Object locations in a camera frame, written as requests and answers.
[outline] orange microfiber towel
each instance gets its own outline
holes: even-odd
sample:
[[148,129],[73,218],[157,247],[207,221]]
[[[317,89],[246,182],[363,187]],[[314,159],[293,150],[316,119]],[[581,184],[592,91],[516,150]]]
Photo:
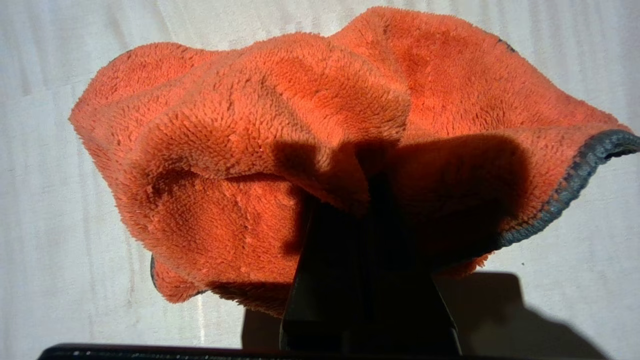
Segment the orange microfiber towel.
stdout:
[[463,274],[640,149],[495,35],[392,8],[330,37],[137,47],[97,73],[70,121],[170,302],[211,290],[275,315],[309,194],[362,215],[383,174],[420,256]]

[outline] plush fabric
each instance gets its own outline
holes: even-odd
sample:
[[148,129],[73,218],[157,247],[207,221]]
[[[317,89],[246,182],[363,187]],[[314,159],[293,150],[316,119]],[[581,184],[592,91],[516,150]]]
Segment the plush fabric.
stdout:
[[169,301],[212,290],[274,315],[308,195],[360,216],[384,174],[421,256],[462,275],[640,149],[499,37],[392,8],[330,37],[137,47],[98,72],[70,121]]

